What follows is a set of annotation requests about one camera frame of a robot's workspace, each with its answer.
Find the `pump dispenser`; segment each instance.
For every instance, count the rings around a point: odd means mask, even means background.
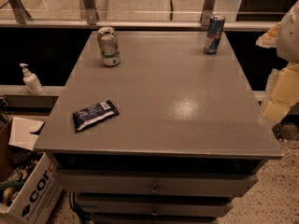
[[[28,64],[21,63],[20,67],[22,67],[22,72],[24,74],[23,81],[25,85],[28,87],[29,92],[32,94],[39,94],[44,90],[44,87],[40,84],[40,81],[36,74],[31,73],[28,68]]]

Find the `speckled floor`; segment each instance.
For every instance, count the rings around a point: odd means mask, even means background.
[[[299,131],[294,124],[281,130],[281,160],[269,161],[257,174],[259,181],[219,224],[299,224]],[[47,224],[79,223],[63,193]]]

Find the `drawer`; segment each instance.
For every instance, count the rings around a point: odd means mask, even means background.
[[[86,193],[235,197],[257,181],[255,175],[176,174],[57,170],[65,190]]]
[[[207,217],[151,217],[142,215],[92,214],[95,224],[217,224],[217,219]]]
[[[146,216],[223,217],[233,206],[226,198],[77,194],[88,213]]]

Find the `dark snack bag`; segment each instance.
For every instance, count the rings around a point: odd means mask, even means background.
[[[120,113],[109,100],[83,108],[73,113],[76,133],[82,132],[105,119],[118,116]]]

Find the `gray tabletop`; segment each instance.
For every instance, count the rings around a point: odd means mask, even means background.
[[[121,63],[104,67],[93,32],[35,149],[58,153],[277,158],[260,107],[225,34],[118,32]],[[72,112],[109,99],[120,115],[75,133]]]

